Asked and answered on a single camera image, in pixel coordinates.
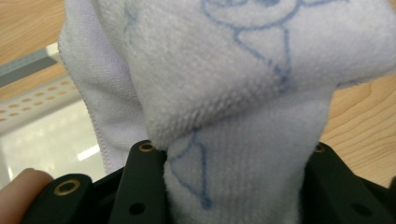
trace folded cloth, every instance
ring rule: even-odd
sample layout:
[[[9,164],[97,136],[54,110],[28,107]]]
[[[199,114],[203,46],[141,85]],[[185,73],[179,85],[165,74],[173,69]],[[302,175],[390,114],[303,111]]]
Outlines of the folded cloth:
[[[388,0],[66,0],[59,45],[108,172],[167,150],[176,223],[297,223],[332,92],[396,70]]]

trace terry fabric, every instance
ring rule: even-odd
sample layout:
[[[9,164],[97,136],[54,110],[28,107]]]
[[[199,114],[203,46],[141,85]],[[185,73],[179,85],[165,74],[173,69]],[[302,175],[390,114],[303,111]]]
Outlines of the terry fabric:
[[[66,0],[65,9],[61,54],[107,170],[146,127],[168,151],[176,223],[297,223],[332,92],[396,68],[386,0]]]

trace cloth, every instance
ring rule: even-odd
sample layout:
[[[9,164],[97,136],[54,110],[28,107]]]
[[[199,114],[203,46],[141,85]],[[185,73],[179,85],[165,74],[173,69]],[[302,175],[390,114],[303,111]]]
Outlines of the cloth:
[[[396,69],[388,0],[65,1],[64,64],[110,173],[167,150],[176,223],[298,223],[337,88]]]

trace blue printed pattern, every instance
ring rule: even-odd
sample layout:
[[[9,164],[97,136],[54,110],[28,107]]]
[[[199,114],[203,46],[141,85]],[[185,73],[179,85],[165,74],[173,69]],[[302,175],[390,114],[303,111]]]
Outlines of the blue printed pattern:
[[[181,175],[178,174],[178,171],[175,168],[175,164],[178,161],[183,162],[183,159],[185,159],[188,154],[190,154],[193,150],[198,150],[199,154],[201,155],[201,158],[195,158],[196,160],[200,160],[200,166],[201,169],[201,176],[200,177],[200,182],[201,186],[192,186],[189,184],[188,180],[185,178],[182,178]],[[186,147],[179,153],[177,156],[170,158],[168,161],[171,166],[171,172],[172,174],[176,177],[176,179],[179,181],[181,186],[183,186],[186,190],[188,190],[191,194],[194,196],[198,197],[201,206],[205,209],[208,210],[212,207],[212,201],[209,198],[209,195],[207,193],[207,176],[206,176],[206,152],[207,149],[204,146],[204,144],[198,142],[197,140],[197,132],[195,131],[191,137],[190,142],[186,145]]]
[[[340,1],[348,2],[349,0],[202,0],[201,7],[204,14],[214,23],[233,30],[233,41],[237,45],[273,69],[279,80],[279,92],[284,93],[290,88],[292,73],[290,32],[287,22],[294,18],[301,7],[321,7],[331,2]],[[260,15],[254,15],[251,10],[257,11],[257,7],[262,8]],[[238,13],[244,14],[246,21],[238,21],[236,15]],[[245,15],[251,15],[251,20],[247,20]],[[274,29],[278,29],[281,35],[278,37],[283,45],[279,46],[283,51],[281,60],[267,56],[271,52],[258,49],[257,45],[254,43],[252,45],[241,37],[243,35],[259,35],[262,32],[268,33]]]

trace towel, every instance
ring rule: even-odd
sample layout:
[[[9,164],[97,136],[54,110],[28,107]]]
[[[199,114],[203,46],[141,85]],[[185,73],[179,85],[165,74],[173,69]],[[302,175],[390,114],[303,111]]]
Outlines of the towel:
[[[332,93],[396,70],[388,0],[65,1],[64,64],[111,173],[167,150],[175,223],[298,223]]]

